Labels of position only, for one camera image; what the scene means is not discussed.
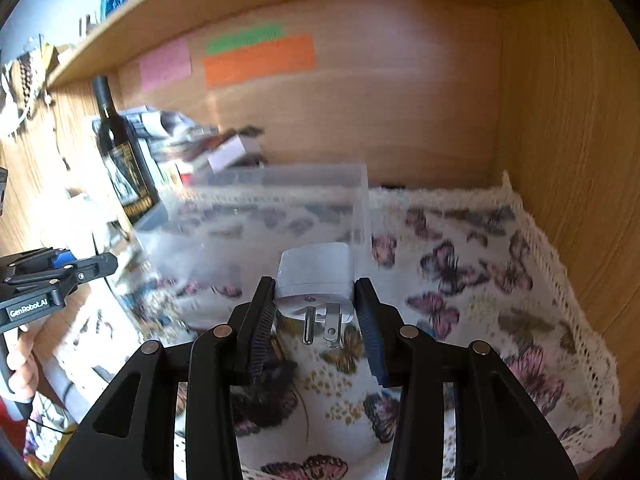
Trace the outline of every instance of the cable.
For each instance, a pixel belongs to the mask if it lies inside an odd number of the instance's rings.
[[[32,418],[29,419],[31,422],[33,422],[34,424],[41,426],[43,428],[47,428],[48,430],[51,431],[55,431],[56,433],[62,433],[63,435],[72,435],[76,432],[76,430],[73,431],[62,431],[62,430],[57,430],[56,428],[52,428],[50,426],[47,426],[46,424],[42,424],[41,422],[38,422],[37,420],[33,420]]]
[[[74,384],[69,381],[69,383],[65,386],[65,391],[62,393],[62,404],[64,404],[66,406],[66,396],[68,396],[69,392],[71,391],[71,388],[74,387]]]

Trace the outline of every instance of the butterfly print cloth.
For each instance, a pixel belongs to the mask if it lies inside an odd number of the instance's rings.
[[[442,206],[420,196],[372,192],[367,275],[380,300],[437,340],[491,343],[580,462],[584,455],[572,442],[581,431],[594,430],[597,414],[572,330],[516,208]],[[385,477],[400,396],[370,376],[356,327],[344,331],[340,349],[328,351],[321,339],[305,347],[299,322],[280,320],[278,338],[298,364],[294,384],[302,402],[281,427],[238,439],[247,466],[287,479]],[[602,351],[608,353],[604,346]],[[443,478],[453,478],[450,386],[445,407]],[[612,419],[590,441],[591,453],[612,441]],[[310,463],[318,464],[317,477]]]
[[[555,253],[510,187],[372,190],[369,211],[365,238],[370,248],[356,268],[371,278],[383,303],[439,341],[465,347],[475,339],[488,341],[574,463],[612,445],[620,424],[615,361],[585,322]],[[330,232],[333,240],[362,238],[345,229],[350,211],[340,206],[311,205],[295,215],[263,206],[236,212],[232,219],[238,225],[216,227],[216,240],[251,236],[256,228],[287,235],[292,246],[321,241],[314,239],[318,229]],[[197,214],[201,222],[210,222],[206,216],[226,218],[224,213]],[[256,285],[247,278],[252,259],[255,253],[247,261],[242,254],[236,260],[239,272],[234,275],[241,278],[230,282],[237,291],[233,297],[199,283],[189,283],[183,295],[206,293],[229,305],[248,301]],[[220,313],[220,322],[228,313],[228,308]],[[319,325],[311,346],[302,344],[301,333],[301,322],[278,317],[260,380],[232,391],[245,478],[384,479],[400,391],[383,390],[370,374],[357,320],[343,327],[338,349],[325,346]],[[442,475],[453,478],[450,385],[444,394]]]

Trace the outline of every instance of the black cable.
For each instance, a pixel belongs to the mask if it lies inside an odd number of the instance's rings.
[[[64,404],[65,406],[66,406],[66,396],[68,396],[73,386],[74,384],[71,382],[71,380],[69,380],[69,383],[65,386],[65,391],[62,393],[62,399],[60,400],[62,400],[62,404]]]
[[[127,238],[126,236],[124,236],[124,234],[123,234],[123,233],[124,233],[124,230],[122,229],[122,227],[120,227],[120,234],[121,234],[121,235],[122,235],[122,236],[127,240],[127,242],[128,242],[128,241],[129,241],[129,238]],[[95,255],[97,256],[97,255],[98,255],[98,254],[100,254],[100,253],[98,252],[98,244],[95,242],[95,234],[94,234],[94,232],[93,232],[93,231],[91,231],[91,238],[92,238],[92,240],[94,241],[94,251],[95,251]],[[111,283],[109,283],[109,280],[107,280],[107,277],[105,276],[105,277],[103,278],[103,280],[104,280],[104,282],[107,284],[107,288],[109,289],[109,292],[110,292],[110,293],[111,293],[111,295],[113,296],[113,299],[114,299],[114,300],[116,300],[120,306],[122,306],[122,304],[120,303],[120,300],[119,300],[119,298],[118,298],[118,295],[116,294],[116,291],[115,291],[115,290],[113,290],[113,287],[111,286]]]
[[[48,430],[51,431],[55,431],[56,433],[62,433],[63,435],[72,435],[76,432],[76,430],[73,431],[62,431],[62,430],[57,430],[56,428],[52,428],[50,426],[47,426],[46,424],[42,424],[41,422],[38,422],[37,420],[33,420],[32,418],[29,419],[31,422],[33,422],[34,424],[41,426],[43,428],[47,428]]]

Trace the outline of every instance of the wooden wall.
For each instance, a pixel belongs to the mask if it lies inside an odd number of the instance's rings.
[[[19,80],[17,65],[12,73]],[[117,77],[112,79],[116,106],[122,106]],[[60,87],[52,92],[52,97],[51,114],[38,101],[25,130],[15,139],[0,142],[0,166],[9,170],[0,216],[2,255],[43,246],[64,246],[62,233],[68,233],[66,226],[74,221],[66,216],[69,192],[87,191],[111,210],[124,214],[102,168],[87,119],[97,114],[89,83]],[[60,154],[68,161],[70,171]]]
[[[640,52],[608,0],[502,12],[496,177],[510,172],[640,401]]]
[[[207,90],[207,41],[265,23],[310,34],[317,69]],[[187,35],[192,75],[150,93],[132,62],[127,107],[180,110],[223,128],[264,126],[268,160],[366,162],[372,182],[485,186],[499,102],[498,10],[447,0],[303,0]]]

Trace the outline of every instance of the wine bottle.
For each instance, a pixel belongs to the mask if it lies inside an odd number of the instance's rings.
[[[158,192],[133,131],[113,105],[108,79],[96,77],[92,88],[100,113],[98,151],[118,200],[133,225],[159,202]]]

